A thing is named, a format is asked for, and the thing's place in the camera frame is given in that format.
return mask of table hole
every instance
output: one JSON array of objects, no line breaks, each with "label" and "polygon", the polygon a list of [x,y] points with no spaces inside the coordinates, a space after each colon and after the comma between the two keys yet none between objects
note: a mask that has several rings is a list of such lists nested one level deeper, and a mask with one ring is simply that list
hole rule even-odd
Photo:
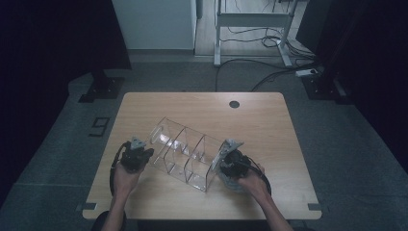
[{"label": "table hole", "polygon": [[233,109],[239,108],[240,103],[238,101],[233,100],[233,101],[230,102],[230,107],[233,108]]}]

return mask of white cabinet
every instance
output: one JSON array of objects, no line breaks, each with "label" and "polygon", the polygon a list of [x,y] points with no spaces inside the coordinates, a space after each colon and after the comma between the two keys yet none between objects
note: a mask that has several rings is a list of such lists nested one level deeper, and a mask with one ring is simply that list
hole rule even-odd
[{"label": "white cabinet", "polygon": [[195,0],[113,3],[127,49],[194,49]]}]

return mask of transparent plastic container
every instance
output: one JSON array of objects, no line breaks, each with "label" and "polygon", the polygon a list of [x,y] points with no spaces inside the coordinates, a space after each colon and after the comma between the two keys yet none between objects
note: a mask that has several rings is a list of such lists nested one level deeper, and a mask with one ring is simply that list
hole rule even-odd
[{"label": "transparent plastic container", "polygon": [[163,118],[146,141],[152,166],[206,192],[217,174],[212,167],[222,141]]}]

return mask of black curtain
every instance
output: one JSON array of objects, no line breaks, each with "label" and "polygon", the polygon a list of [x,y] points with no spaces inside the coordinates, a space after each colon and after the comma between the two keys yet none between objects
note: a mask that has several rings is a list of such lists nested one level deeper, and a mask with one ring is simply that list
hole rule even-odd
[{"label": "black curtain", "polygon": [[356,107],[408,172],[408,4],[370,1],[339,71]]},{"label": "black curtain", "polygon": [[3,203],[64,106],[68,82],[131,66],[110,0],[6,0],[0,67]]}]

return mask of black cable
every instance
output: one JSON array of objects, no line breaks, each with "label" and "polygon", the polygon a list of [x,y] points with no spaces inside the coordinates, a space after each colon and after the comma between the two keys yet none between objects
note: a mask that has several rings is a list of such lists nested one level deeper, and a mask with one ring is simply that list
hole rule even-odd
[{"label": "black cable", "polygon": [[289,43],[289,46],[290,46],[292,49],[296,50],[296,51],[304,52],[304,53],[308,53],[308,54],[313,54],[313,52],[311,52],[311,51],[307,51],[307,50],[302,50],[302,49],[296,48],[296,47],[294,47],[293,45],[291,45],[290,43]]},{"label": "black cable", "polygon": [[214,0],[214,27],[217,29],[217,11],[216,11],[216,0]]},{"label": "black cable", "polygon": [[268,193],[269,194],[272,194],[272,188],[271,188],[271,186],[270,186],[270,182],[268,181],[268,179],[267,179],[267,177],[264,175],[264,173],[261,171],[261,169],[258,167],[258,168],[255,168],[255,167],[253,167],[253,166],[251,166],[251,165],[247,165],[246,163],[244,163],[244,162],[241,162],[241,161],[234,161],[233,162],[234,164],[236,164],[236,165],[241,165],[241,166],[244,166],[244,167],[248,167],[249,169],[251,169],[251,170],[253,170],[256,174],[258,174],[259,175],[259,177],[261,177],[261,179],[265,182],[265,185],[267,186],[267,191],[268,191]]},{"label": "black cable", "polygon": [[112,162],[111,170],[110,170],[110,174],[109,174],[109,188],[111,189],[111,195],[114,195],[114,193],[115,193],[115,185],[114,185],[115,170],[116,170],[117,162],[119,161],[120,153],[121,153],[123,147],[126,147],[126,148],[127,148],[127,146],[129,146],[129,145],[130,145],[130,142],[129,142],[129,141],[127,141],[127,142],[125,142],[123,145],[121,145],[121,146],[119,147],[119,149],[117,150],[117,152],[116,152],[114,161]]},{"label": "black cable", "polygon": [[252,158],[250,158],[250,157],[247,157],[247,158],[249,159],[249,161],[251,161],[256,166],[257,169],[259,169],[261,171],[261,168],[254,162],[254,160],[252,160]]},{"label": "black cable", "polygon": [[294,60],[294,64],[297,65],[297,66],[300,66],[300,65],[297,63],[297,61],[299,61],[299,60],[307,60],[307,61],[310,61],[310,59],[308,59],[308,58],[298,58],[298,59],[295,59],[295,60]]},{"label": "black cable", "polygon": [[264,83],[266,83],[266,82],[268,82],[268,81],[273,82],[274,79],[275,79],[276,77],[278,77],[279,75],[281,75],[281,74],[290,73],[290,72],[292,72],[292,71],[297,71],[297,70],[300,70],[300,69],[312,68],[312,67],[314,67],[314,66],[316,66],[316,65],[319,64],[318,61],[313,61],[313,62],[310,63],[310,64],[305,64],[305,65],[301,65],[301,66],[298,66],[298,67],[287,67],[287,66],[281,66],[281,65],[276,65],[276,64],[269,64],[269,63],[264,63],[264,62],[261,62],[261,61],[255,61],[255,60],[249,60],[249,59],[233,59],[233,60],[229,60],[229,61],[226,61],[226,62],[222,63],[222,64],[217,68],[217,73],[216,73],[216,92],[218,92],[218,76],[219,76],[219,72],[221,71],[221,69],[222,69],[224,66],[226,66],[227,64],[232,63],[232,62],[253,62],[253,63],[256,63],[256,64],[264,64],[264,65],[268,65],[268,66],[271,66],[271,67],[274,67],[274,68],[283,69],[282,71],[278,71],[278,72],[274,72],[274,73],[269,74],[269,75],[268,75],[267,77],[265,77],[261,82],[259,82],[251,91],[257,90],[262,84],[264,84]]},{"label": "black cable", "polygon": [[286,13],[289,11],[289,5],[291,4],[291,0],[288,0],[288,7],[286,8]]},{"label": "black cable", "polygon": [[261,85],[263,85],[266,82],[273,82],[275,81],[275,79],[283,74],[287,74],[293,71],[297,71],[297,70],[301,70],[301,69],[307,69],[307,68],[312,68],[315,67],[316,65],[318,65],[319,62],[318,61],[314,61],[311,64],[305,64],[305,65],[301,65],[298,67],[294,67],[292,69],[287,69],[287,70],[282,70],[282,71],[278,71],[278,72],[274,72],[269,74],[267,77],[265,77],[264,79],[262,79],[257,85],[255,85],[255,87],[251,90],[251,91],[256,91]]},{"label": "black cable", "polygon": [[218,92],[218,75],[219,75],[219,72],[221,71],[221,69],[222,69],[226,64],[229,64],[229,63],[232,63],[232,62],[238,62],[238,61],[242,61],[242,62],[253,62],[253,63],[257,63],[257,64],[265,64],[265,65],[268,65],[268,66],[271,66],[271,67],[274,67],[274,68],[278,68],[278,69],[292,69],[291,67],[280,66],[280,65],[275,65],[275,64],[268,64],[268,63],[264,63],[264,62],[261,62],[261,61],[254,61],[254,60],[248,60],[248,59],[234,59],[234,60],[229,60],[229,61],[226,61],[226,62],[222,63],[222,64],[218,67],[218,69],[217,69],[217,74],[216,74],[216,92]]},{"label": "black cable", "polygon": [[241,39],[219,39],[220,41],[239,41],[239,42],[251,42],[251,41],[257,41],[257,40],[263,40],[265,38],[255,38],[255,39],[250,39],[250,40],[241,40]]},{"label": "black cable", "polygon": [[[275,32],[278,32],[278,33],[279,33],[278,30],[275,30],[275,29],[272,29],[272,28],[267,28],[267,29],[265,30],[265,35],[264,35],[264,39],[262,40],[262,44],[263,44],[264,47],[266,47],[266,48],[271,48],[271,47],[276,47],[276,46],[278,46],[277,40],[274,40],[274,39],[280,39],[280,38],[279,38],[279,37],[276,37],[276,36],[269,36],[269,35],[268,35],[268,30],[275,31]],[[267,40],[270,40],[270,41],[274,42],[275,44],[274,44],[274,45],[267,45]]]},{"label": "black cable", "polygon": [[295,57],[300,57],[300,58],[305,58],[305,59],[309,59],[309,60],[313,60],[315,58],[315,55],[307,55],[307,54],[302,54],[300,52],[298,52],[297,50],[293,50],[289,45],[289,51],[291,52],[291,54]]},{"label": "black cable", "polygon": [[268,27],[261,27],[261,28],[254,28],[254,29],[248,29],[248,30],[244,30],[244,31],[235,32],[235,31],[231,31],[231,29],[229,29],[229,27],[228,27],[229,31],[230,31],[232,34],[240,34],[240,33],[251,32],[251,31],[265,30],[265,29],[267,29],[267,28],[268,28]]},{"label": "black cable", "polygon": [[276,0],[273,0],[273,8],[272,8],[272,12],[275,12],[275,6],[276,6]]},{"label": "black cable", "polygon": [[238,7],[238,2],[235,0],[235,7],[238,9],[239,12],[241,12],[241,9]]},{"label": "black cable", "polygon": [[264,12],[264,10],[267,8],[267,6],[269,6],[269,4],[270,4],[270,0],[268,0],[268,3],[267,3],[267,5],[262,9],[262,13]]}]

